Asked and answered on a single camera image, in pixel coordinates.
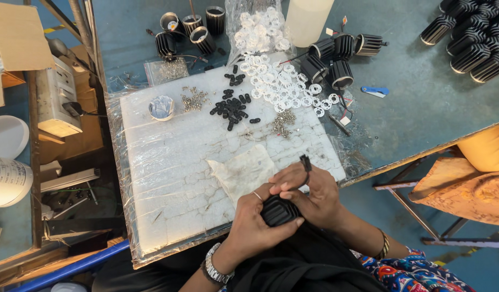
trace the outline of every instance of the patterned fabric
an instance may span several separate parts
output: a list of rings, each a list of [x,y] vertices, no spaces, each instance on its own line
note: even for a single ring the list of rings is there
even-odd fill
[[[361,254],[358,259],[392,292],[475,292],[452,272],[428,261],[423,251],[409,250],[403,259],[377,261]]]

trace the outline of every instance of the white plastic bucket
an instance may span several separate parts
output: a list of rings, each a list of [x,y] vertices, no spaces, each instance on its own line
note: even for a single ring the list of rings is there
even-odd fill
[[[31,189],[33,171],[19,161],[0,158],[0,207],[20,201]]]

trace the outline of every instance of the metal watch strap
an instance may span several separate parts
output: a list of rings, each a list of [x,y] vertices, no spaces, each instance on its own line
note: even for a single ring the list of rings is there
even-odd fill
[[[205,268],[206,271],[208,272],[208,275],[216,282],[219,282],[220,284],[226,284],[235,274],[235,271],[231,272],[229,275],[224,275],[219,273],[212,264],[212,255],[215,253],[215,251],[219,248],[220,243],[216,243],[210,251],[206,254],[206,259],[205,259]]]

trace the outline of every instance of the blue utility knife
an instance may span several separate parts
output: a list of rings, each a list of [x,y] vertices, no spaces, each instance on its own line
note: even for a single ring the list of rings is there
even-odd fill
[[[371,95],[375,95],[377,97],[381,97],[381,98],[385,97],[387,94],[390,93],[390,91],[386,87],[368,87],[368,86],[363,86],[361,88],[361,91],[363,91],[365,93],[368,93],[368,94],[371,94]]]

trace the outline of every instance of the gold bangle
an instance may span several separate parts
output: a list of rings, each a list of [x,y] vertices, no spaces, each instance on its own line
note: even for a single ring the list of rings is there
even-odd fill
[[[381,231],[381,234],[383,235],[383,248],[381,249],[379,254],[374,257],[376,260],[384,259],[388,254],[388,250],[390,249],[390,242],[388,241],[388,236],[381,229],[379,229],[379,231]]]

